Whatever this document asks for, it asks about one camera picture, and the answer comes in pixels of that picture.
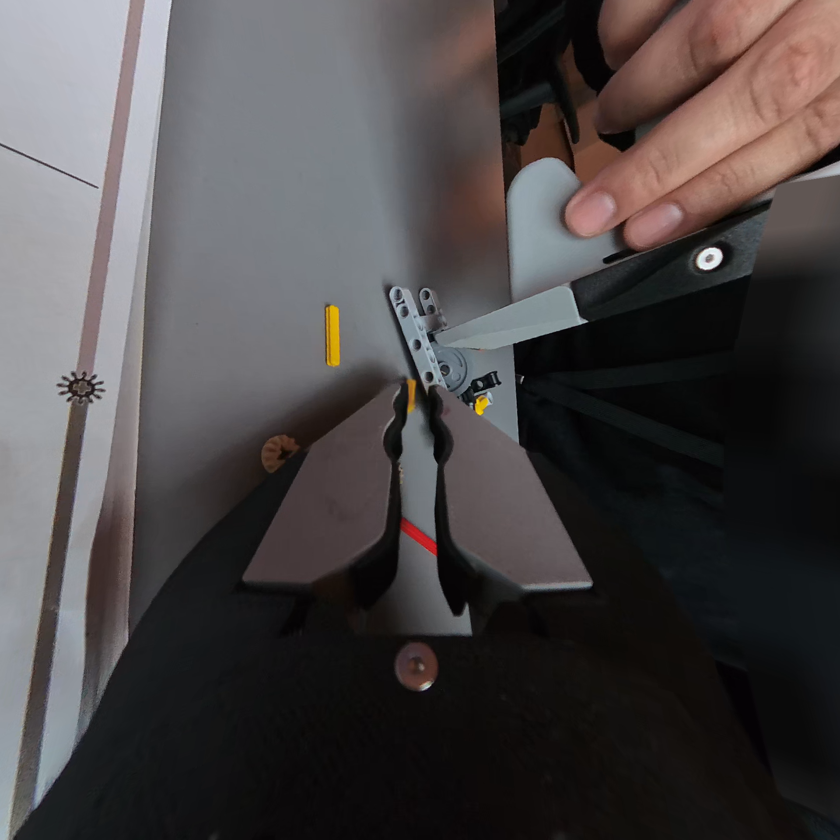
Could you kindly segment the person's dark clothing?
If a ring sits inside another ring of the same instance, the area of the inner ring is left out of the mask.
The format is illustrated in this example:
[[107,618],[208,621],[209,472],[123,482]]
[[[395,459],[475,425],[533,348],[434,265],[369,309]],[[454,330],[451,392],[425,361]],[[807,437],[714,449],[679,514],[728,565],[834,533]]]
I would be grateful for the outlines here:
[[782,792],[838,822],[838,294],[746,276],[515,353],[522,441],[739,672]]

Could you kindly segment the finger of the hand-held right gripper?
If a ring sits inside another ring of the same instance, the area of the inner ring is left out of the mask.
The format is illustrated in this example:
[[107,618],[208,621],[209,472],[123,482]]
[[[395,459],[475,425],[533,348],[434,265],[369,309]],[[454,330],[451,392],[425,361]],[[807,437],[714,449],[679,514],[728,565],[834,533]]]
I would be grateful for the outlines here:
[[435,340],[459,350],[496,350],[585,323],[572,289],[560,286],[439,331]]

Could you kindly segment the black office chair base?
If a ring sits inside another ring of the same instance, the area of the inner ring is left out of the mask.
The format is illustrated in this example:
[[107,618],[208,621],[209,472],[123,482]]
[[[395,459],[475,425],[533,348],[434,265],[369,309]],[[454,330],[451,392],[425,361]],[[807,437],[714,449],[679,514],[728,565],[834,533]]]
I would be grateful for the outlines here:
[[510,1],[496,15],[500,137],[523,146],[545,104],[557,106],[574,144],[581,137],[570,86],[562,68],[571,43],[565,1]]

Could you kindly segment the lego instruction booklet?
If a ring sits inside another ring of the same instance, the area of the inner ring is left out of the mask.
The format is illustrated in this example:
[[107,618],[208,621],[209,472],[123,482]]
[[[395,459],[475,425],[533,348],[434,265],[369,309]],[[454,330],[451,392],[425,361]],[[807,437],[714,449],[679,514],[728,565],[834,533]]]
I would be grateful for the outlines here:
[[2,2],[2,838],[66,765],[128,640],[171,10]]

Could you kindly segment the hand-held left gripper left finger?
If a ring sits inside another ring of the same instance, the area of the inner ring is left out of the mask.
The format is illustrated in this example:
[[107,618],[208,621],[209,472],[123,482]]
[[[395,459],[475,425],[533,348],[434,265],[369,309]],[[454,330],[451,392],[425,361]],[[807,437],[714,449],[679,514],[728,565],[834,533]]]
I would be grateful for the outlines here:
[[404,385],[380,394],[303,456],[243,583],[371,607],[396,577]]

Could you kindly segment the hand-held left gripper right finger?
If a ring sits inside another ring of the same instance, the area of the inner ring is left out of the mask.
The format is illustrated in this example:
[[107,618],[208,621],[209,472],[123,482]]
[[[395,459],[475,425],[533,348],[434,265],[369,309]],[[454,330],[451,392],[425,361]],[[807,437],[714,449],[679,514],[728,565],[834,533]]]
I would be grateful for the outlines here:
[[451,612],[584,592],[592,577],[519,443],[440,386],[428,392],[437,464],[437,574]]

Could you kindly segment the person's right hand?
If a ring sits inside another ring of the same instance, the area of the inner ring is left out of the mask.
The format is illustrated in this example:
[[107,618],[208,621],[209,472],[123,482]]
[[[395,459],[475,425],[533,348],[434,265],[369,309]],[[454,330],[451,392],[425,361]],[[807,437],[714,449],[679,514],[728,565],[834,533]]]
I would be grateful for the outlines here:
[[838,147],[838,1],[604,2],[599,134],[653,126],[582,187],[567,228],[682,238]]

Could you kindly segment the tan lego bevel gear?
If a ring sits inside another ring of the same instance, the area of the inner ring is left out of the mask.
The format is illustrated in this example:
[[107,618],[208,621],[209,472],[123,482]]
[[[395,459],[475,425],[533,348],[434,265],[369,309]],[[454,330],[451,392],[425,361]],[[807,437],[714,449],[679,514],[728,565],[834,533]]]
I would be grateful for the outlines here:
[[273,436],[263,444],[260,450],[261,465],[267,473],[273,474],[300,448],[293,437],[286,434]]

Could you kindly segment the grey lego frame assembly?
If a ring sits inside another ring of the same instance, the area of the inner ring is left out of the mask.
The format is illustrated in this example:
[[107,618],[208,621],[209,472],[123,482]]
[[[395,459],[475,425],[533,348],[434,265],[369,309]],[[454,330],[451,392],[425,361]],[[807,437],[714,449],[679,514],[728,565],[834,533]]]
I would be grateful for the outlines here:
[[[448,321],[436,292],[425,287],[413,293],[404,287],[393,286],[388,290],[388,299],[411,356],[419,386],[425,392],[432,386],[448,391],[435,353],[438,346],[436,334],[448,328]],[[453,395],[476,414],[482,415],[493,405],[493,394],[501,385],[501,379],[497,371],[484,370],[476,359],[478,351],[470,351],[476,365],[476,378],[463,394]]]

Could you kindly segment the dark grey lego differential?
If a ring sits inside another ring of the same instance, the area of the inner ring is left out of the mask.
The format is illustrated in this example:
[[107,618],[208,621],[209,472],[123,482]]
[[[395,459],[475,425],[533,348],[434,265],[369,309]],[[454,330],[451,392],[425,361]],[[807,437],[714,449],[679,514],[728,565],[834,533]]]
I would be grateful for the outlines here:
[[470,350],[438,345],[435,348],[438,367],[447,389],[456,396],[466,391],[476,378],[476,365]]

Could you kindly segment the red lego axle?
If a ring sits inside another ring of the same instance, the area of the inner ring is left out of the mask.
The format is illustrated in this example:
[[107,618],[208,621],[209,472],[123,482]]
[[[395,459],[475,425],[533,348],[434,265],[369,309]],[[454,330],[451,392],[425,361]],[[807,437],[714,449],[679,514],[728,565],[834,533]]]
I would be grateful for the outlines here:
[[432,554],[434,557],[438,556],[438,546],[435,539],[430,537],[405,517],[401,519],[401,531],[425,551]]

